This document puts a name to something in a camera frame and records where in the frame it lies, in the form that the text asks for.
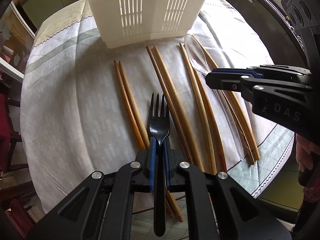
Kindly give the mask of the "person's right hand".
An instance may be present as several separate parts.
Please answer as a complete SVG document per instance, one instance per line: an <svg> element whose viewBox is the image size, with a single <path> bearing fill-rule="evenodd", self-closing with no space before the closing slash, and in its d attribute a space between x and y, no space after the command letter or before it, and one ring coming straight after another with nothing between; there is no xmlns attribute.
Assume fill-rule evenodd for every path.
<svg viewBox="0 0 320 240"><path fill-rule="evenodd" d="M300 171L313 169L311 152L319 154L319 147L301 135L296 134L296 161Z"/></svg>

